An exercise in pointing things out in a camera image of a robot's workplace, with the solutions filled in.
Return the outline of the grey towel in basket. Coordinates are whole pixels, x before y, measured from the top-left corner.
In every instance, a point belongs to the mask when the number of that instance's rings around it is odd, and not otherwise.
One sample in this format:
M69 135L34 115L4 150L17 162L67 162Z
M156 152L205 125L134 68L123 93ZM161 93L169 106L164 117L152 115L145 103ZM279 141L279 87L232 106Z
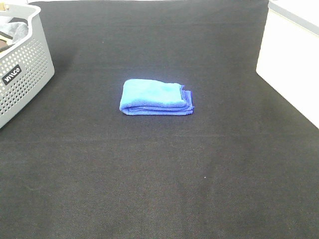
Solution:
M16 44L28 35L28 25L24 22L1 23L0 33L10 36L12 44Z

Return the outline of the black table cloth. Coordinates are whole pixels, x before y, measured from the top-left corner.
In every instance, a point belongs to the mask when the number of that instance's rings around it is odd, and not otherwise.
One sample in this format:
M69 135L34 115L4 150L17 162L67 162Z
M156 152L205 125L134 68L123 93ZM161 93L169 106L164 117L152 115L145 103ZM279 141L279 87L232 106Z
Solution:
M0 131L1 238L318 238L319 131L255 71L267 1L38 6L55 75ZM122 113L128 79L193 114Z

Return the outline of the blue microfiber towel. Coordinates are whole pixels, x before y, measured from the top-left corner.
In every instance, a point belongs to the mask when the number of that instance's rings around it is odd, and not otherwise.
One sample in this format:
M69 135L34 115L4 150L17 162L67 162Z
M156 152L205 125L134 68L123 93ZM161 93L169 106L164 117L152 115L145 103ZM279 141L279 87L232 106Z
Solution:
M149 79L128 79L123 84L119 110L130 116L191 115L192 92L178 83Z

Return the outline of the grey perforated laundry basket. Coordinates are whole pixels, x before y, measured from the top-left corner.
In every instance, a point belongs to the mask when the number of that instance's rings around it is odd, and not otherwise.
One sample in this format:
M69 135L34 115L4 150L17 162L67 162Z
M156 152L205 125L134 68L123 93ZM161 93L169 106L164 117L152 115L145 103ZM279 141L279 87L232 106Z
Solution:
M0 124L21 111L54 75L40 7L1 3L1 16L27 20L27 36L0 54Z

